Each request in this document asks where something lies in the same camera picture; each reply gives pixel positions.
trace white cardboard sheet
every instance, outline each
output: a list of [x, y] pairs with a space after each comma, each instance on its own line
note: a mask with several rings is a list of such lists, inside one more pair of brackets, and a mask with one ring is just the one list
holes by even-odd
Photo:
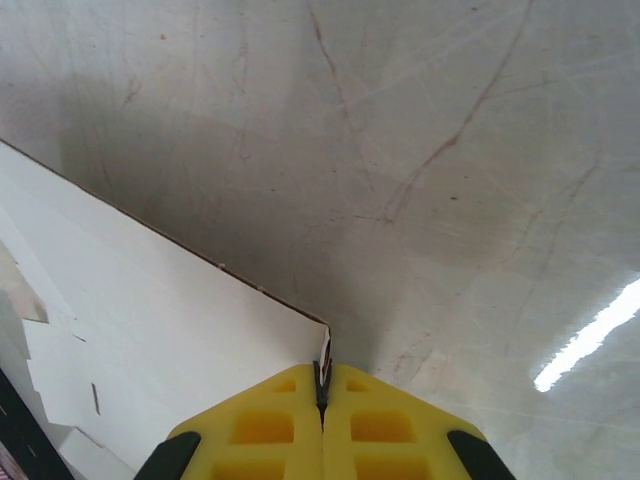
[[90, 480], [131, 480], [135, 472], [106, 448], [74, 428], [58, 450], [62, 458]]
[[319, 359], [326, 343], [325, 325], [4, 144], [0, 239], [53, 312], [49, 325], [25, 322], [50, 421], [134, 470], [176, 424]]

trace brown scratch mark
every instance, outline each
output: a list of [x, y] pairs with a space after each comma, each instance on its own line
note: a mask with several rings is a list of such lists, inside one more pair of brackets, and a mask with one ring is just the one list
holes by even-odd
[[111, 99], [111, 108], [115, 110], [116, 109], [116, 89], [115, 89], [115, 82], [113, 80], [113, 66], [111, 65], [111, 34], [108, 29], [106, 31], [106, 34], [107, 34], [107, 41], [106, 41], [107, 68], [109, 69], [109, 95]]
[[167, 187], [164, 184], [164, 179], [161, 180], [161, 182], [162, 183], [160, 183], [158, 187], [147, 198], [147, 202], [143, 211], [144, 218], [149, 218], [152, 214], [155, 214], [155, 212], [157, 212], [157, 210], [159, 210], [162, 205], [163, 197], [167, 195]]
[[427, 359], [431, 356], [433, 350], [429, 349], [426, 352], [422, 351], [421, 353], [418, 352], [417, 354], [413, 354], [411, 352], [414, 349], [416, 349], [417, 347], [420, 347], [420, 349], [422, 349], [422, 344], [429, 337], [431, 337], [431, 333], [430, 332], [424, 333], [418, 340], [416, 340], [411, 345], [409, 345], [409, 347], [407, 348], [407, 351], [405, 353], [400, 355], [393, 362], [393, 373], [394, 373], [394, 375], [400, 372], [400, 369], [404, 366], [405, 362], [407, 362], [408, 360], [417, 360], [417, 364], [414, 365], [414, 367], [411, 369], [411, 372], [409, 372], [408, 378], [404, 379], [404, 381], [407, 382], [407, 383], [411, 382], [416, 377], [416, 375], [418, 375], [418, 372], [420, 371], [420, 368], [422, 367], [424, 362], [426, 362]]
[[503, 97], [504, 95], [509, 95], [510, 93], [526, 92], [527, 90], [532, 90], [534, 88], [545, 87], [547, 85], [552, 85], [554, 83], [558, 83], [559, 81], [560, 80], [544, 80], [544, 81], [539, 82], [539, 83], [534, 83], [533, 85], [527, 85], [526, 87], [510, 88], [509, 90], [505, 90], [504, 92], [498, 92], [498, 93], [496, 93], [494, 95], [487, 95], [485, 97], [485, 100], [488, 100], [490, 98]]
[[184, 121], [184, 125], [185, 128], [189, 125], [189, 122], [191, 121], [191, 114], [192, 114], [192, 108], [193, 108], [193, 103], [195, 101], [196, 98], [196, 80], [197, 80], [197, 76], [198, 76], [198, 58], [199, 58], [199, 42], [198, 39], [200, 38], [200, 21], [199, 21], [199, 14], [200, 14], [200, 0], [196, 0], [196, 4], [193, 8], [193, 19], [192, 19], [192, 24], [191, 24], [191, 30], [193, 30], [193, 52], [192, 52], [192, 61], [193, 61], [193, 66], [191, 69], [191, 87], [189, 89], [189, 107], [187, 108], [187, 118]]
[[357, 130], [355, 128], [355, 125], [351, 121], [351, 114], [349, 112], [349, 107], [347, 106], [347, 101], [346, 101], [346, 98], [344, 96], [344, 91], [342, 90], [342, 85], [340, 85], [340, 82], [338, 80], [338, 68], [336, 67], [336, 63], [333, 61], [333, 58], [331, 58], [331, 55], [329, 55], [329, 52], [327, 51], [327, 48], [326, 48], [326, 46], [324, 44], [323, 36], [322, 36], [322, 29], [320, 28], [320, 22], [318, 22], [318, 18], [316, 17], [316, 14], [313, 11], [313, 8], [311, 7], [310, 0], [307, 0], [307, 6], [309, 7], [309, 14], [311, 15], [311, 21], [313, 22], [313, 29], [314, 29], [314, 32], [315, 32], [316, 40], [318, 41], [318, 46], [320, 47], [320, 51], [322, 52], [322, 56], [324, 57], [325, 61], [327, 62], [327, 65], [329, 66], [329, 70], [331, 71], [331, 75], [333, 77], [333, 81], [334, 81], [334, 83], [336, 85], [336, 90], [338, 92], [338, 98], [339, 98], [339, 101], [340, 101], [340, 106], [342, 107], [343, 117], [344, 117], [345, 123], [347, 124], [347, 127], [349, 128], [349, 133], [351, 134], [351, 136], [353, 137], [353, 139], [356, 142], [356, 150], [358, 152], [358, 158], [360, 159], [360, 162], [362, 163], [362, 166], [364, 168], [365, 176], [366, 176], [366, 179], [367, 179], [367, 183], [369, 185], [369, 189], [373, 192], [373, 191], [375, 191], [375, 189], [373, 188], [373, 182], [371, 181], [371, 175], [369, 174], [369, 169], [367, 168], [367, 162], [366, 162], [366, 160], [364, 158], [364, 155], [362, 155], [362, 151], [360, 149], [360, 145], [359, 145], [359, 141], [358, 141]]
[[91, 117], [91, 127], [93, 130], [93, 134], [96, 136], [98, 158], [100, 159], [100, 170], [102, 171], [102, 176], [104, 177], [104, 181], [107, 184], [107, 187], [109, 187], [109, 195], [111, 196], [111, 200], [113, 200], [113, 184], [111, 183], [111, 177], [109, 176], [109, 172], [107, 171], [107, 162], [104, 155], [103, 143], [100, 139], [100, 134], [98, 133], [98, 126], [96, 125], [96, 121], [93, 117]]
[[[537, 291], [538, 285], [540, 284], [540, 280], [542, 280], [542, 277], [544, 276], [544, 274], [547, 272], [547, 269], [549, 268], [549, 262], [551, 261], [551, 257], [556, 251], [556, 244], [558, 241], [558, 237], [560, 236], [560, 233], [562, 231], [562, 228], [564, 227], [565, 222], [569, 218], [569, 213], [573, 209], [573, 205], [575, 203], [576, 197], [578, 196], [578, 193], [580, 193], [580, 190], [582, 190], [584, 185], [593, 176], [593, 173], [599, 168], [601, 159], [602, 159], [602, 147], [601, 145], [599, 145], [598, 151], [596, 152], [596, 160], [594, 164], [591, 167], [589, 167], [589, 169], [586, 172], [584, 172], [577, 181], [575, 181], [570, 185], [570, 187], [573, 187], [573, 189], [571, 190], [571, 193], [568, 196], [569, 204], [565, 208], [562, 214], [562, 218], [556, 223], [554, 227], [553, 236], [551, 237], [549, 248], [547, 249], [547, 253], [545, 254], [544, 259], [542, 261], [542, 266], [540, 267], [540, 270], [538, 271], [536, 277], [533, 279], [533, 283], [531, 285], [531, 288], [529, 289], [529, 293], [527, 294], [524, 302], [522, 302], [522, 305], [518, 310], [518, 314], [516, 315], [516, 320], [514, 322], [514, 327], [518, 326], [518, 324], [522, 321], [524, 310], [529, 306], [531, 297]], [[566, 191], [567, 189], [565, 188], [560, 194], [562, 195]], [[507, 344], [505, 354], [507, 354], [508, 351], [509, 351], [509, 345]]]
[[538, 220], [538, 217], [540, 216], [540, 214], [543, 212], [542, 209], [535, 211], [530, 217], [529, 217], [529, 221], [527, 222], [526, 227], [524, 227], [524, 230], [522, 232], [522, 237], [520, 237], [520, 240], [518, 241], [518, 244], [514, 247], [514, 249], [511, 251], [511, 253], [509, 253], [509, 255], [507, 255], [507, 258], [505, 258], [504, 260], [499, 261], [498, 263], [496, 263], [496, 266], [498, 265], [502, 265], [504, 263], [507, 263], [509, 260], [511, 260], [520, 250], [522, 250], [522, 248], [524, 247], [524, 243], [526, 242], [527, 238], [529, 237], [529, 232], [531, 231], [531, 229], [533, 228], [533, 225], [535, 225], [536, 221]]
[[[520, 37], [522, 36], [522, 32], [524, 30], [524, 27], [525, 27], [525, 25], [527, 24], [527, 22], [529, 20], [529, 16], [531, 14], [531, 9], [533, 7], [533, 3], [534, 2], [535, 2], [535, 0], [529, 0], [528, 1], [527, 7], [526, 7], [525, 12], [524, 12], [524, 15], [522, 17], [522, 22], [518, 26], [518, 29], [516, 30], [516, 34], [514, 35], [513, 40], [511, 40], [511, 43], [509, 44], [509, 47], [507, 48], [507, 52], [502, 57], [502, 60], [500, 61], [499, 65], [498, 65], [498, 68], [496, 69], [495, 73], [491, 77], [491, 80], [484, 87], [484, 89], [482, 90], [482, 93], [480, 94], [480, 96], [478, 97], [476, 102], [471, 107], [471, 110], [469, 111], [467, 116], [462, 121], [462, 124], [460, 125], [460, 128], [458, 128], [458, 130], [456, 131], [456, 133], [453, 134], [453, 136], [451, 136], [449, 139], [445, 140], [444, 143], [442, 143], [442, 145], [440, 145], [435, 150], [435, 152], [433, 152], [429, 156], [429, 158], [427, 158], [422, 163], [422, 165], [420, 165], [418, 168], [416, 168], [413, 171], [413, 173], [411, 173], [406, 180], [404, 180], [400, 185], [398, 185], [398, 188], [396, 188], [396, 190], [391, 195], [391, 198], [387, 201], [387, 204], [385, 206], [385, 217], [388, 218], [390, 222], [395, 222], [397, 220], [397, 218], [398, 218], [398, 215], [408, 205], [409, 200], [411, 199], [413, 186], [415, 185], [416, 181], [422, 176], [422, 174], [425, 172], [425, 170], [427, 170], [427, 168], [429, 168], [429, 166], [434, 161], [436, 161], [444, 152], [449, 150], [449, 148], [455, 146], [458, 143], [458, 140], [464, 134], [465, 129], [467, 128], [467, 126], [473, 120], [473, 117], [477, 113], [478, 109], [480, 108], [482, 103], [487, 99], [487, 96], [488, 96], [489, 92], [493, 89], [495, 84], [498, 82], [498, 79], [500, 78], [500, 75], [502, 74], [502, 71], [507, 66], [507, 63], [509, 63], [509, 60], [511, 60], [511, 55], [513, 54], [513, 51], [514, 51], [516, 45], [520, 41]], [[391, 208], [391, 204], [396, 200], [398, 200], [398, 204], [397, 204], [395, 210], [392, 213], [389, 213], [389, 210]]]
[[128, 103], [131, 103], [133, 97], [135, 97], [140, 89], [142, 88], [142, 82], [138, 80], [137, 76], [133, 76], [129, 79], [129, 93], [127, 93], [127, 97], [122, 102], [122, 106], [125, 107]]
[[192, 196], [194, 188], [193, 183], [191, 182], [191, 175], [189, 175], [189, 167], [187, 167], [187, 162], [184, 157], [181, 158], [180, 164], [182, 165], [182, 173], [184, 174], [184, 179], [187, 183], [187, 200], [189, 202], [189, 210], [193, 212], [195, 211], [195, 202]]
[[194, 186], [195, 191], [200, 194], [200, 200], [198, 201], [198, 207], [191, 212], [191, 218], [189, 218], [189, 223], [187, 225], [187, 236], [186, 238], [191, 241], [191, 234], [193, 231], [194, 225], [198, 225], [199, 219], [202, 218], [202, 212], [204, 211], [204, 200], [205, 193], [201, 191], [197, 186]]
[[358, 58], [360, 59], [360, 74], [365, 73], [365, 57], [367, 52], [367, 46], [369, 45], [369, 23], [371, 20], [371, 13], [367, 14], [364, 28], [362, 29], [362, 36], [360, 37], [360, 48], [358, 49]]
[[294, 273], [292, 275], [293, 278], [293, 292], [298, 295], [300, 292], [298, 290], [298, 277], [296, 277], [296, 274]]
[[249, 70], [249, 39], [247, 37], [247, 19], [245, 17], [245, 9], [245, 2], [241, 2], [238, 6], [238, 14], [242, 19], [240, 48], [238, 48], [236, 57], [231, 61], [232, 64], [237, 64], [240, 60], [242, 60], [242, 75], [240, 81], [238, 81], [235, 75], [232, 76], [232, 79], [236, 88], [243, 95], [245, 93], [245, 86], [247, 84], [247, 72]]
[[[26, 25], [28, 24], [27, 21], [27, 15], [24, 9], [24, 5], [22, 5], [21, 3], [17, 4], [18, 6], [18, 10], [20, 11], [20, 15], [22, 16], [22, 21], [23, 21], [23, 31], [28, 32], [29, 30], [26, 28]], [[35, 47], [35, 44], [31, 38], [30, 35], [24, 35], [23, 37], [23, 44], [26, 48], [28, 48], [29, 50], [31, 50], [31, 53], [33, 54], [33, 57], [36, 59], [36, 63], [38, 65], [40, 65], [40, 68], [42, 68], [46, 73], [51, 74], [51, 70], [49, 69], [49, 67], [47, 67], [47, 64], [44, 62], [44, 60], [42, 59], [42, 57], [40, 56], [40, 54], [38, 53], [38, 50]]]
[[127, 11], [125, 0], [120, 0], [120, 23], [122, 28], [122, 61], [124, 63], [124, 72], [128, 76], [131, 68], [129, 67], [129, 60], [127, 59], [127, 36], [133, 35], [127, 31]]
[[244, 147], [245, 147], [245, 143], [246, 143], [246, 137], [247, 137], [247, 125], [243, 125], [242, 126], [242, 132], [240, 133], [240, 140], [239, 140], [239, 146], [238, 146], [238, 155], [240, 156], [240, 158], [245, 157], [246, 155], [244, 154]]
[[390, 222], [388, 222], [385, 218], [367, 217], [365, 215], [354, 215], [353, 218], [359, 218], [360, 220], [370, 220], [372, 222], [381, 223], [383, 225], [389, 225], [390, 224]]

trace black object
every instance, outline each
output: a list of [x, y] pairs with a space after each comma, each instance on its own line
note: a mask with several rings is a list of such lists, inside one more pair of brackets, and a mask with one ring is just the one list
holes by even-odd
[[73, 480], [71, 472], [2, 370], [0, 442], [29, 480]]
[[316, 384], [316, 406], [320, 411], [320, 423], [324, 429], [324, 412], [329, 404], [329, 383], [331, 382], [331, 359], [327, 365], [327, 375], [324, 377], [324, 383], [320, 384], [320, 364], [313, 362], [313, 378]]
[[199, 433], [185, 432], [165, 440], [144, 462], [134, 480], [180, 480], [201, 438]]
[[452, 430], [447, 438], [471, 480], [515, 480], [493, 447], [484, 440], [461, 430]]

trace white surface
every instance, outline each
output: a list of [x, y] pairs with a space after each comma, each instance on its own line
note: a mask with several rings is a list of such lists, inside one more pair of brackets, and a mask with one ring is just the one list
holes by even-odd
[[639, 2], [2, 5], [0, 137], [325, 318], [517, 478], [637, 476], [637, 316], [534, 380], [640, 278]]
[[[13, 257], [0, 242], [0, 367], [22, 401], [43, 428], [54, 448], [60, 447], [70, 428], [48, 421], [42, 399], [34, 389], [27, 366], [29, 352], [21, 316], [44, 319], [44, 309], [14, 264]], [[72, 469], [78, 480], [84, 476]]]
[[45, 302], [50, 324], [24, 325], [49, 420], [77, 426], [131, 468], [180, 422], [320, 357], [324, 325], [4, 145], [0, 238], [26, 279], [55, 286], [72, 315]]
[[84, 342], [70, 332], [26, 320], [29, 374], [43, 400], [47, 420], [58, 425], [85, 425], [96, 415]]
[[60, 446], [60, 455], [91, 480], [131, 480], [135, 472], [105, 448], [73, 429]]

